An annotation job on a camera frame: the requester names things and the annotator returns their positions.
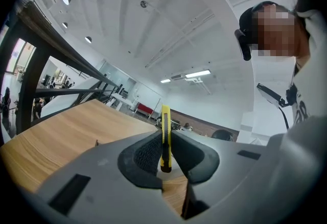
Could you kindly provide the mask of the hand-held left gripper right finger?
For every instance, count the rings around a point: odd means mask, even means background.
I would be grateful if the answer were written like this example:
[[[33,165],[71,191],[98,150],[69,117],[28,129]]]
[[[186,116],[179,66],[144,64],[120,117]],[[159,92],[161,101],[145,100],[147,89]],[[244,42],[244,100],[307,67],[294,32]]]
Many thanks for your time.
[[[171,148],[188,180],[175,223],[277,223],[290,211],[282,187],[283,136],[267,146],[173,131]]]

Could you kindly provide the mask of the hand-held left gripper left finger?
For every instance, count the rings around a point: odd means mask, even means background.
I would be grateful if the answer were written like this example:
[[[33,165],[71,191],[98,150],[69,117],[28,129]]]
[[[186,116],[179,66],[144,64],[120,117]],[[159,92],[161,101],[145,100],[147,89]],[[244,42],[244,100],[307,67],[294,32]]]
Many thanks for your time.
[[[160,132],[94,146],[26,200],[48,223],[183,223],[162,196],[161,152]]]

